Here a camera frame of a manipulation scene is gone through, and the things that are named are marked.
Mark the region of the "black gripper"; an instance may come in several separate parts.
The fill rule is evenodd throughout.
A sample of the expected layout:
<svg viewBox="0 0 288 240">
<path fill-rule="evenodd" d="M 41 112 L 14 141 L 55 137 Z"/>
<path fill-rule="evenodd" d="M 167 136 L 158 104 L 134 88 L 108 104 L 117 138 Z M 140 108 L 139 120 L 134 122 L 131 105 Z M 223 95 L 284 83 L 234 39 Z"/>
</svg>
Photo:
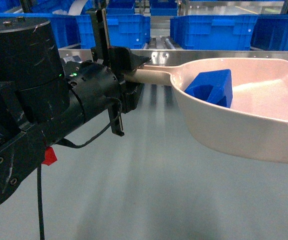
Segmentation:
<svg viewBox="0 0 288 240">
<path fill-rule="evenodd" d="M 84 122 L 90 121 L 105 110 L 109 111 L 111 121 L 115 119 L 120 113 L 121 97 L 123 113 L 135 110 L 143 84 L 126 81 L 121 92 L 120 83 L 114 73 L 136 71 L 150 60 L 148 56 L 134 54 L 127 47 L 113 46 L 110 47 L 112 71 L 98 63 L 85 61 L 77 64 L 69 61 L 65 66 L 65 77 L 81 104 Z"/>
</svg>

